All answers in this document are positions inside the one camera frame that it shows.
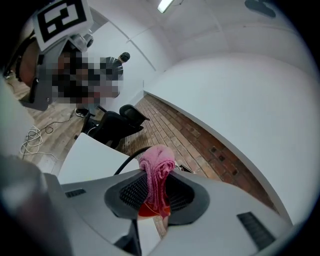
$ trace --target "chair backrest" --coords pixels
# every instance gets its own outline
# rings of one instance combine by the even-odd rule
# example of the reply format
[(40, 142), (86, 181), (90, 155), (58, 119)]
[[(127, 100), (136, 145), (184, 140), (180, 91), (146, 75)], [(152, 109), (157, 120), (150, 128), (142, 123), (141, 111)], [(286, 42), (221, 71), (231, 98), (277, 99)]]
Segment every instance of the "chair backrest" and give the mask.
[(150, 121), (138, 109), (132, 105), (124, 105), (120, 108), (119, 113), (122, 117), (128, 119), (133, 126), (140, 126), (145, 120)]
[(104, 113), (93, 138), (103, 144), (116, 141), (141, 131), (143, 127), (132, 126), (128, 120), (118, 113), (107, 111)]

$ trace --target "black office chair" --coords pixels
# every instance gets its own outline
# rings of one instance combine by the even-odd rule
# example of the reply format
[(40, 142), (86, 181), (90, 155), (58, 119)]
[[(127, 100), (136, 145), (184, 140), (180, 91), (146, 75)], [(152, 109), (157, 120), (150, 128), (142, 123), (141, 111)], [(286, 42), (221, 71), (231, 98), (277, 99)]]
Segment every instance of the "black office chair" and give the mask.
[(91, 118), (89, 112), (84, 119), (81, 132), (89, 135), (93, 139), (107, 144), (111, 142), (110, 148), (115, 149), (122, 138), (140, 132), (143, 127), (140, 125), (132, 125), (131, 122), (113, 111), (106, 111), (103, 107), (98, 106), (104, 112), (101, 121)]
[(120, 108), (119, 113), (122, 117), (129, 120), (133, 126), (140, 126), (145, 120), (150, 121), (149, 118), (144, 116), (138, 109), (132, 105), (124, 105)]

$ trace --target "white cable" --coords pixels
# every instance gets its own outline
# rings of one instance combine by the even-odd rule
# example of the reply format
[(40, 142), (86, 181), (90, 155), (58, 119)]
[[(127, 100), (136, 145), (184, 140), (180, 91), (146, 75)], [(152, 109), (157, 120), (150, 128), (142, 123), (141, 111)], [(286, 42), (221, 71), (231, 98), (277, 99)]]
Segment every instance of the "white cable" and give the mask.
[(93, 129), (95, 129), (95, 128), (97, 128), (97, 127), (91, 128), (86, 135), (89, 135), (90, 131), (93, 130)]
[[(30, 144), (30, 142), (32, 141), (36, 141), (39, 139), (39, 142), (36, 143), (36, 144)], [(20, 148), (20, 153), (22, 155), (35, 155), (35, 154), (45, 154), (45, 155), (51, 155), (53, 156), (55, 159), (57, 159), (58, 161), (64, 161), (64, 160), (60, 160), (58, 158), (56, 158), (53, 154), (51, 153), (45, 153), (45, 152), (39, 152), (39, 149), (40, 149), (40, 145), (44, 142), (42, 136), (41, 136), (41, 131), (35, 127), (34, 125), (31, 126), (29, 132), (28, 132), (28, 136), (27, 136), (27, 139), (24, 143), (22, 143), (21, 145), (21, 148)], [(34, 148), (34, 147), (38, 147), (37, 150), (35, 152), (31, 152), (27, 149), (27, 147), (30, 147), (30, 148)], [(28, 153), (23, 153), (21, 151), (21, 149), (24, 148), (25, 151), (27, 151)]]

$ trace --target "wooden floor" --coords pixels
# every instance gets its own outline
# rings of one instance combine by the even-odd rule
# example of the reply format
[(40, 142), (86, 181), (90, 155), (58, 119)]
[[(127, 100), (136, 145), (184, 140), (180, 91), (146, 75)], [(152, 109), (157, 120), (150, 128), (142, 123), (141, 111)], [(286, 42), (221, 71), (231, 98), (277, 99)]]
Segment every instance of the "wooden floor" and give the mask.
[[(29, 87), (15, 79), (9, 80), (8, 83), (10, 83), (8, 86), (11, 88), (17, 99), (21, 99), (29, 91)], [(71, 105), (57, 103), (49, 105), (46, 111), (38, 111), (30, 108), (26, 109), (33, 117), (34, 125), (40, 130), (52, 122), (63, 122), (68, 120), (74, 110)], [(40, 146), (39, 151), (51, 153), (59, 160), (64, 160), (75, 142), (75, 135), (80, 133), (83, 122), (84, 119), (76, 116), (74, 113), (70, 121), (51, 125), (54, 129), (52, 133), (47, 134), (45, 130), (43, 130), (41, 132), (43, 143)], [(28, 147), (28, 150), (31, 152), (34, 152), (35, 149), (36, 148)], [(59, 174), (63, 164), (63, 161), (59, 161), (52, 155), (43, 153), (25, 156), (20, 154), (20, 157), (37, 165), (42, 172), (51, 173), (56, 176)]]

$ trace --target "pink towel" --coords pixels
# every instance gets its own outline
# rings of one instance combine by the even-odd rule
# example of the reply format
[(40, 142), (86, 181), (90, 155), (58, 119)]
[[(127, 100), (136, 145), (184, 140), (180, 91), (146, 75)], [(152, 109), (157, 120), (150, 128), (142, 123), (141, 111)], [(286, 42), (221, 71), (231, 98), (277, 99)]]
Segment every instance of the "pink towel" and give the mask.
[(139, 165), (147, 174), (148, 196), (145, 202), (164, 218), (168, 215), (164, 210), (168, 207), (165, 184), (169, 172), (175, 168), (175, 154), (165, 145), (155, 145), (143, 154)]

